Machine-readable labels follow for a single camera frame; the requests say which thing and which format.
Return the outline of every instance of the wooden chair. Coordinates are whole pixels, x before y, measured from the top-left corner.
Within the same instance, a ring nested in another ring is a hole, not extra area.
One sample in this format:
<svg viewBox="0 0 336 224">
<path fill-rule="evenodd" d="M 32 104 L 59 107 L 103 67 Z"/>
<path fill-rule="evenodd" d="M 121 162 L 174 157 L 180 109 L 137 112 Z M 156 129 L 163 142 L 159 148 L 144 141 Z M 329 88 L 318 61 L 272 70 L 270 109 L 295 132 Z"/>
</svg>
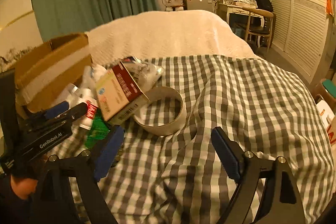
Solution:
<svg viewBox="0 0 336 224">
<path fill-rule="evenodd" d="M 270 47 L 271 43 L 271 38 L 272 38 L 272 32 L 273 32 L 273 13 L 266 11 L 266 10 L 261 10 L 261 9 L 254 9 L 254 8 L 249 8 L 249 7 L 242 7 L 243 10 L 249 12 L 249 17 L 247 20 L 247 24 L 242 24 L 242 23 L 236 23 L 238 26 L 245 28 L 245 41 L 247 42 L 248 35 L 256 35 L 258 37 L 268 37 L 267 40 L 267 51 Z M 251 13 L 261 15 L 266 18 L 270 18 L 270 26 L 268 28 L 264 28 L 261 26 L 253 26 L 251 25 Z"/>
</svg>

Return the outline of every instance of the bed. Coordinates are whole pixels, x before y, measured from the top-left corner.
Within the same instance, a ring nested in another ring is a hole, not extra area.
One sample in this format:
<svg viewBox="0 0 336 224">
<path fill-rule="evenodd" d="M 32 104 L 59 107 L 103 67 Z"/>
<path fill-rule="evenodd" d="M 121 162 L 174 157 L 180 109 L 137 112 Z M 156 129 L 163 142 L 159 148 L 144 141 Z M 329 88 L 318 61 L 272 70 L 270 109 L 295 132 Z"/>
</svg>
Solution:
<svg viewBox="0 0 336 224">
<path fill-rule="evenodd" d="M 99 183 L 119 223 L 216 223 L 236 185 L 211 145 L 215 126 L 259 157 L 285 156 L 307 223 L 321 215 L 333 194 L 333 157 L 314 101 L 297 75 L 254 55 L 206 11 L 142 13 L 87 35 L 95 63 L 134 55 L 162 66 L 157 85 L 178 90 L 188 113 L 185 126 L 165 138 L 145 132 L 132 118 L 123 125 L 123 156 Z M 161 100 L 142 118 L 160 125 L 178 111 L 177 102 Z M 84 135 L 73 127 L 73 135 L 53 152 L 77 155 Z M 256 214 L 262 189 L 260 180 L 247 221 Z"/>
</svg>

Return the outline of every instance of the green packaging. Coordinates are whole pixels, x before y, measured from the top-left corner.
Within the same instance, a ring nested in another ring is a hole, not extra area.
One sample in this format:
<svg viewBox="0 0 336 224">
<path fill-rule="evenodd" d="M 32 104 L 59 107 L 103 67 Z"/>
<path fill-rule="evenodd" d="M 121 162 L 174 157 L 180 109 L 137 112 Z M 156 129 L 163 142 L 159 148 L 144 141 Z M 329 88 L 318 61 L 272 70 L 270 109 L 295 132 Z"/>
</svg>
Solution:
<svg viewBox="0 0 336 224">
<path fill-rule="evenodd" d="M 96 115 L 94 116 L 92 127 L 87 135 L 85 146 L 91 149 L 98 140 L 104 139 L 110 132 L 109 128 L 105 125 L 102 118 L 101 111 L 98 108 Z"/>
</svg>

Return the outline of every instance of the red label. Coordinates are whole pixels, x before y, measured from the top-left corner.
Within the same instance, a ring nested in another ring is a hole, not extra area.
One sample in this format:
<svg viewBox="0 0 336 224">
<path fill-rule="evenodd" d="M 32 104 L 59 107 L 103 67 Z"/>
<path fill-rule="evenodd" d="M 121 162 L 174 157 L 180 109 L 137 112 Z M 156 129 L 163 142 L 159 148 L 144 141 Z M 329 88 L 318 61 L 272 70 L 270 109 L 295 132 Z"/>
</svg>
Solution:
<svg viewBox="0 0 336 224">
<path fill-rule="evenodd" d="M 89 100 L 86 101 L 87 103 L 87 112 L 86 112 L 86 117 L 89 119 L 92 119 L 95 117 L 96 111 L 97 111 L 97 106 L 91 104 Z"/>
<path fill-rule="evenodd" d="M 129 102 L 132 102 L 135 98 L 137 98 L 141 94 L 140 88 L 138 87 L 134 79 L 131 77 L 131 75 L 128 73 L 122 62 L 114 66 L 112 70 L 127 100 Z"/>
<path fill-rule="evenodd" d="M 334 138 L 334 135 L 335 135 L 334 132 L 330 132 L 332 129 L 331 124 L 327 127 L 327 133 L 328 133 L 330 144 L 334 144 L 336 142 L 336 138 Z"/>
</svg>

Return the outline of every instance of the black backpack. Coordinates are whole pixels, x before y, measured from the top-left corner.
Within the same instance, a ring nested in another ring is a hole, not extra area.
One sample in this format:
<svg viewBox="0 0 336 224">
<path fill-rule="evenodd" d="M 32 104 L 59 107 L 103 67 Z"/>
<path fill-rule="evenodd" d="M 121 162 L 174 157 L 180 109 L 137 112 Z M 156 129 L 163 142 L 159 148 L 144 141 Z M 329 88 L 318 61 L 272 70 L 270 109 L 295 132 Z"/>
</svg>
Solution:
<svg viewBox="0 0 336 224">
<path fill-rule="evenodd" d="M 269 0 L 255 0 L 255 1 L 257 2 L 258 9 L 273 12 L 272 3 Z"/>
</svg>

